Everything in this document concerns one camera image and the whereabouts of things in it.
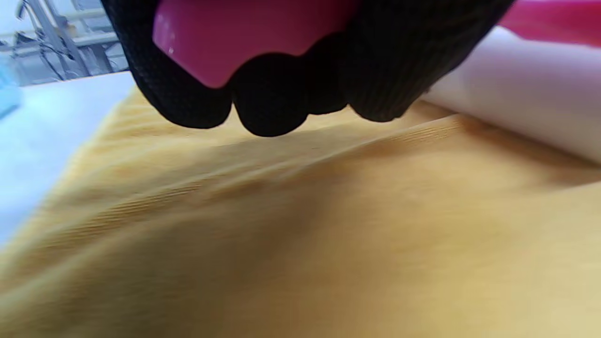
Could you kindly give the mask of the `person's left hand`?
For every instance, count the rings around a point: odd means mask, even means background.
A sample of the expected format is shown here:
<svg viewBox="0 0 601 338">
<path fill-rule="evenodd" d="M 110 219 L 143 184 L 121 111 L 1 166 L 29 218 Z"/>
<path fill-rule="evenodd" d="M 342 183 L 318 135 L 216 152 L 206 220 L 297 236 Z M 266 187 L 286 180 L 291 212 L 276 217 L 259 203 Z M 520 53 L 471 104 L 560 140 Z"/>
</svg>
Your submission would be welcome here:
<svg viewBox="0 0 601 338">
<path fill-rule="evenodd" d="M 362 118 L 401 117 L 456 69 L 512 0 L 361 0 L 341 32 L 300 56 L 269 52 L 211 89 L 153 41 L 158 0 L 103 0 L 131 75 L 163 118 L 193 129 L 223 124 L 232 108 L 254 135 L 292 132 L 309 115 L 350 105 Z"/>
</svg>

